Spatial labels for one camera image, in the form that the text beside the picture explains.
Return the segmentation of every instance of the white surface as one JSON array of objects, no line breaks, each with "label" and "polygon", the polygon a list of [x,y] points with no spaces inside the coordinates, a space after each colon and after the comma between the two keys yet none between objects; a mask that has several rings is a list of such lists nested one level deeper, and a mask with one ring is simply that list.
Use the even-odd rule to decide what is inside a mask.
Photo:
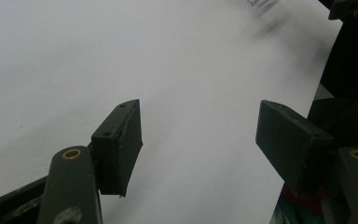
[{"label": "white surface", "polygon": [[104,223],[269,223],[259,102],[306,116],[339,21],[316,0],[0,1],[0,196],[139,98],[144,147]]}]

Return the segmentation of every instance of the white sheet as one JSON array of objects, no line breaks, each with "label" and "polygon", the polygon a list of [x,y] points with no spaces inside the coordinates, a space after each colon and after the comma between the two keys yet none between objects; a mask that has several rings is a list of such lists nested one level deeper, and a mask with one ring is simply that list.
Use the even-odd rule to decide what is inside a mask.
[{"label": "white sheet", "polygon": [[316,0],[0,1],[0,196],[139,98],[143,146],[104,223],[269,223],[259,102],[306,116],[341,23]]}]

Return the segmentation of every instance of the white paper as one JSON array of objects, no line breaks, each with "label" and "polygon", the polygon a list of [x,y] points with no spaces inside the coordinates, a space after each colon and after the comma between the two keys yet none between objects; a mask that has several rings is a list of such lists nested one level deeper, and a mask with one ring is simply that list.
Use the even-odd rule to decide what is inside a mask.
[{"label": "white paper", "polygon": [[269,3],[0,1],[0,196],[140,99],[144,146],[104,223],[269,223],[282,180],[259,103],[307,116],[341,25],[318,1]]}]

